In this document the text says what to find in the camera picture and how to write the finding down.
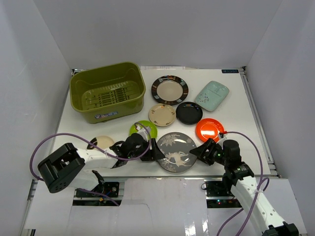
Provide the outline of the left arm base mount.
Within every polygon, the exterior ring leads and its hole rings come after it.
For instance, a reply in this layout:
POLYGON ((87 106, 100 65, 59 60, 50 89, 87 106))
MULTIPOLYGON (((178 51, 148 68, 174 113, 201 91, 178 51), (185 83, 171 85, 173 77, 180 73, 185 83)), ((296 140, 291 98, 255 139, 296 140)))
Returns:
POLYGON ((119 182, 104 182, 92 190, 93 192, 96 192, 96 194, 76 191, 73 205, 91 207, 117 207, 122 201, 118 199, 119 188, 119 182))

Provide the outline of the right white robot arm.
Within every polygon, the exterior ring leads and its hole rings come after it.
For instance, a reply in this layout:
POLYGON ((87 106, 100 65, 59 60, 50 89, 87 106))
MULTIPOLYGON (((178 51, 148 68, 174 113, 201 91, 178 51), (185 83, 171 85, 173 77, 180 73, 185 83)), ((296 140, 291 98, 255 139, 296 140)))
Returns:
POLYGON ((222 189, 228 196, 235 196, 247 217, 236 235, 240 235, 250 221, 260 236, 298 236, 295 224, 287 223, 270 204, 263 183, 268 178, 257 180, 240 154, 239 144, 235 140, 225 140, 222 145, 208 139, 203 145, 189 151, 200 161, 212 165, 218 163, 224 167, 222 189))

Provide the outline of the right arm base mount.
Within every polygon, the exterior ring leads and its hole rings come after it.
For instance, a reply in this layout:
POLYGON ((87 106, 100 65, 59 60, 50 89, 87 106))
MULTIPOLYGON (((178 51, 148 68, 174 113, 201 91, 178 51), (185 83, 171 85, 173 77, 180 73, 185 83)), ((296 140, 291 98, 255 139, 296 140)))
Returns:
POLYGON ((221 181, 206 181, 201 185, 205 191, 207 208, 240 208, 233 194, 227 191, 221 181))

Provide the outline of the lime green plate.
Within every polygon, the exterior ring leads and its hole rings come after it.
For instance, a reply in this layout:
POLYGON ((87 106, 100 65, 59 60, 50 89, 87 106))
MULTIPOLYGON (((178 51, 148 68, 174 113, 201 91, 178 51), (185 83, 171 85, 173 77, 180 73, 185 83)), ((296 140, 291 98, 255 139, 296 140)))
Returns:
MULTIPOLYGON (((152 122, 148 120, 140 120, 138 122, 144 125, 148 129, 152 138, 156 138, 158 136, 157 127, 152 122)), ((133 133, 138 133, 140 130, 143 130, 143 132, 145 132, 143 126, 138 125, 138 124, 137 125, 133 124, 129 129, 129 135, 133 133)))

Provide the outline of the olive green plastic bin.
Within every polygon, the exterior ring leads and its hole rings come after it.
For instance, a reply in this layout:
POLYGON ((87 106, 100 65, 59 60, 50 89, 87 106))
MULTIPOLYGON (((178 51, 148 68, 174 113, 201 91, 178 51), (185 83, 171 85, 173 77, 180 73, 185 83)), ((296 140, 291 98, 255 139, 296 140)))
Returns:
POLYGON ((90 124, 140 112, 145 92, 140 68, 133 62, 81 71, 69 83, 72 108, 90 124))

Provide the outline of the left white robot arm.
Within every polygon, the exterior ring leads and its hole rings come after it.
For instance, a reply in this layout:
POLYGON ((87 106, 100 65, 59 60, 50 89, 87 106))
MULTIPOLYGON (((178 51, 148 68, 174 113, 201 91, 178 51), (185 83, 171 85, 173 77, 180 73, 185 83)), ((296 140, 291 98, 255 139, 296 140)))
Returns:
POLYGON ((165 158, 156 140, 148 139, 145 134, 133 133, 125 141, 105 149, 89 144, 91 149, 80 149, 66 143, 38 164, 41 178, 50 193, 58 193, 70 186, 99 196, 104 190, 104 179, 98 168, 114 169, 131 160, 146 162, 165 158))

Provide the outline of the small beige patterned plate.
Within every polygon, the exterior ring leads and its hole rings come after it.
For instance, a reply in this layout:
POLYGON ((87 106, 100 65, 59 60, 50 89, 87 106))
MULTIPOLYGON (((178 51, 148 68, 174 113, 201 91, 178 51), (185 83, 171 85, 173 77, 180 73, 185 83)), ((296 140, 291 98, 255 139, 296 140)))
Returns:
POLYGON ((149 120, 159 127, 171 125, 176 119, 174 108, 167 104, 156 104, 149 110, 149 120))

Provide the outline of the orange glossy plate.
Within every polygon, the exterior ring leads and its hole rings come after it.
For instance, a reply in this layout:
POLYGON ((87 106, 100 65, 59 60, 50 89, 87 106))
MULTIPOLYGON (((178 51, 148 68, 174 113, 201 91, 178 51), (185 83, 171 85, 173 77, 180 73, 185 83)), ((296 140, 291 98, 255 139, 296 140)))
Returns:
POLYGON ((218 142, 220 133, 224 132, 224 126, 216 119, 204 118, 197 123, 195 132, 202 142, 206 142, 209 138, 218 142))

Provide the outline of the grey deer pattern plate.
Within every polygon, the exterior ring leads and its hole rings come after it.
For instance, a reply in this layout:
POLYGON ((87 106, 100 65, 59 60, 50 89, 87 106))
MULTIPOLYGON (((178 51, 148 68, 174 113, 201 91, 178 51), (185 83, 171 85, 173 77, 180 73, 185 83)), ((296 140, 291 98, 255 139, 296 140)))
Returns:
POLYGON ((171 173, 183 173, 189 170, 196 162, 197 157, 190 153, 196 148, 193 139, 180 132, 171 132, 163 135, 157 141, 157 147, 164 155, 157 162, 171 173))

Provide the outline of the cream plate with black mark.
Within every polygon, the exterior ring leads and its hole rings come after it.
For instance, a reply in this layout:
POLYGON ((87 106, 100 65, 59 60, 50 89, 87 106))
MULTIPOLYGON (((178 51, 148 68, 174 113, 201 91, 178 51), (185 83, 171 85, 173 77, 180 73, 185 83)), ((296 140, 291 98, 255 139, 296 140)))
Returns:
POLYGON ((90 142, 101 149, 109 148, 114 144, 113 139, 108 136, 97 136, 90 140, 90 142))

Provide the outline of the black glossy plate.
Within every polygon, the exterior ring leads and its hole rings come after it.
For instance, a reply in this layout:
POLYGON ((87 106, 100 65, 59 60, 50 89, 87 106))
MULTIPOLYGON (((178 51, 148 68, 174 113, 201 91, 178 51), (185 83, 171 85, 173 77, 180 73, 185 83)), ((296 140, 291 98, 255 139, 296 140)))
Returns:
POLYGON ((194 102, 183 102, 176 109, 176 118, 186 125, 197 124, 202 117, 202 108, 194 102))

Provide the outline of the light blue rectangular dish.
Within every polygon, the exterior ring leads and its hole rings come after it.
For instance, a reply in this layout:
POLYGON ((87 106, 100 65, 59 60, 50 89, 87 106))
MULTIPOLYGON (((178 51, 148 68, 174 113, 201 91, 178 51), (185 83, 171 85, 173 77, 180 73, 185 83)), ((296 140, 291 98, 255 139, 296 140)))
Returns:
POLYGON ((229 94, 229 88, 217 82, 210 81, 197 95, 195 103, 201 108, 213 112, 229 94))

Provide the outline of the dark-rimmed beige centre plate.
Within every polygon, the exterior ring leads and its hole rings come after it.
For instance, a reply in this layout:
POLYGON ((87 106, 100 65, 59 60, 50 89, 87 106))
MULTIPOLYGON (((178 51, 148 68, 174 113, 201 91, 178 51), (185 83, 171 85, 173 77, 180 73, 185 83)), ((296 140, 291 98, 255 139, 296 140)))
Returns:
POLYGON ((180 77, 165 75, 156 79, 151 94, 157 103, 175 106, 182 103, 189 93, 187 83, 180 77))

